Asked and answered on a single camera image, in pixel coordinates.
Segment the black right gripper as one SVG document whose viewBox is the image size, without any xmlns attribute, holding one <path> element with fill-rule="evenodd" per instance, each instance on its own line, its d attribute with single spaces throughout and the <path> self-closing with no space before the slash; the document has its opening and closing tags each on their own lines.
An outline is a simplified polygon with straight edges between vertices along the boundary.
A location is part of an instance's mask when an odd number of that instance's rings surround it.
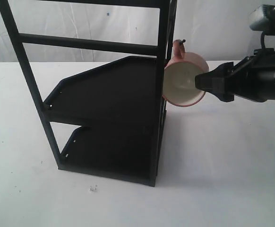
<svg viewBox="0 0 275 227">
<path fill-rule="evenodd" d="M 236 65 L 226 62 L 212 71 L 196 75 L 195 87 L 222 102 L 232 102 L 234 96 L 254 102 L 275 100 L 275 50 L 257 49 L 253 56 Z"/>
</svg>

